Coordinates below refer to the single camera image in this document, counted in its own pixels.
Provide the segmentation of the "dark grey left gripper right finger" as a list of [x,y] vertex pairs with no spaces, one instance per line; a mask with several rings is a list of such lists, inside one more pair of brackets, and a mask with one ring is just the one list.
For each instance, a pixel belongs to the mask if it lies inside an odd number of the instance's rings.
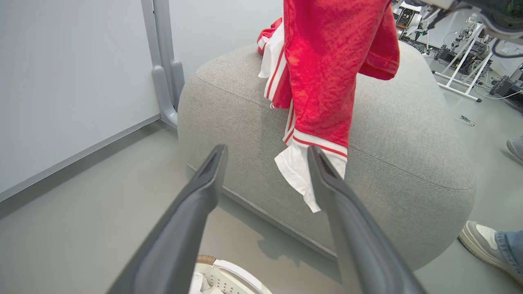
[[346,294],[424,294],[413,274],[357,194],[318,146],[307,151],[316,203],[329,221]]

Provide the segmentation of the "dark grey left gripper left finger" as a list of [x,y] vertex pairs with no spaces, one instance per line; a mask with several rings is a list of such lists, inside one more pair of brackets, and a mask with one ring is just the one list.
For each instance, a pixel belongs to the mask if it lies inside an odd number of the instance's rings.
[[217,207],[228,147],[216,145],[153,227],[108,293],[187,294],[208,215]]

